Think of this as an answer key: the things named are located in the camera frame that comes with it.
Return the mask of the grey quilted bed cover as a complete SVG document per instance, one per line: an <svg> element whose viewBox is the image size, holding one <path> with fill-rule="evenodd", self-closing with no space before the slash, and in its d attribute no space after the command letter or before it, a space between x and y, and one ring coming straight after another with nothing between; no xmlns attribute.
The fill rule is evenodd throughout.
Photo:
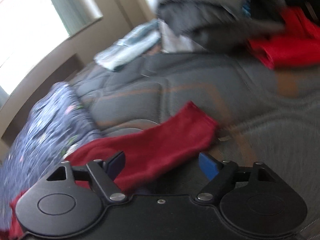
<svg viewBox="0 0 320 240"><path fill-rule="evenodd" d="M210 154L268 165L308 206L303 239L319 239L319 66L270 70L251 57L156 54L118 72L90 63L70 84L105 137L156 126L192 101L220 124Z"/></svg>

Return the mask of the bright red garment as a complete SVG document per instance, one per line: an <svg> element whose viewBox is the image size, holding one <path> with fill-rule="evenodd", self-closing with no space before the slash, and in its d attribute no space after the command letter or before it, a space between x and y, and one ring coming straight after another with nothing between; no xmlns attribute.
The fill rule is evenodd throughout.
<svg viewBox="0 0 320 240"><path fill-rule="evenodd" d="M319 64L319 26L300 8L281 12L283 31L248 40L251 53L267 68L302 68Z"/></svg>

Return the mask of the grey garment pile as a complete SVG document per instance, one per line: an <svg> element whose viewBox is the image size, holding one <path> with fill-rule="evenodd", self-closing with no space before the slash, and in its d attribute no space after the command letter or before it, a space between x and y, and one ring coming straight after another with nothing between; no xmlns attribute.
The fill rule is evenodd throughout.
<svg viewBox="0 0 320 240"><path fill-rule="evenodd" d="M166 53L227 53L248 39L284 29L285 0L158 0Z"/></svg>

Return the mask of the window with bright light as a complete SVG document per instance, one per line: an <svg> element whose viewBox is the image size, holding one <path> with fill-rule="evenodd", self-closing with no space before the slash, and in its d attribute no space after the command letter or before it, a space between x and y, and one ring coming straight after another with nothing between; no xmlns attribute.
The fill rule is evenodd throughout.
<svg viewBox="0 0 320 240"><path fill-rule="evenodd" d="M10 95L68 37L51 0L1 0L1 88Z"/></svg>

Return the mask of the blue floral checked quilt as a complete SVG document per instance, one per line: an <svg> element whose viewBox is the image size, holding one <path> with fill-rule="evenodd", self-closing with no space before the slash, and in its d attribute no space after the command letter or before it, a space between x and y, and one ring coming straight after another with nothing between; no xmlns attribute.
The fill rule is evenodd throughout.
<svg viewBox="0 0 320 240"><path fill-rule="evenodd" d="M10 203L79 147L101 138L90 114L66 82L32 107L1 165L1 231L11 225Z"/></svg>

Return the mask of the dark red shirt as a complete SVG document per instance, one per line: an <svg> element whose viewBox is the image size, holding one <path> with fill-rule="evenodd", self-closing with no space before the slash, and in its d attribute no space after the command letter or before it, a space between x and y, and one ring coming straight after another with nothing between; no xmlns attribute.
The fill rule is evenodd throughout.
<svg viewBox="0 0 320 240"><path fill-rule="evenodd" d="M164 173L193 159L212 143L219 124L194 103L187 103L166 122L144 131L119 137L101 138L80 147L65 160L82 166L95 159L106 160L124 152L125 166L114 183L126 196ZM57 165L21 193L12 203L14 211L10 239L25 232L45 237L68 237L91 227L108 204L114 202L54 202L46 179Z"/></svg>

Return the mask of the light blue patterned cloth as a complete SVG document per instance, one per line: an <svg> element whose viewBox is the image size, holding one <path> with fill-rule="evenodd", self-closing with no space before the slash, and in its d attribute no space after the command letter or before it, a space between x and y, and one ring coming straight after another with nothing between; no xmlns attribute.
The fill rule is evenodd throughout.
<svg viewBox="0 0 320 240"><path fill-rule="evenodd" d="M123 38L94 56L96 64L116 72L120 67L144 54L161 41L157 19L143 23Z"/></svg>

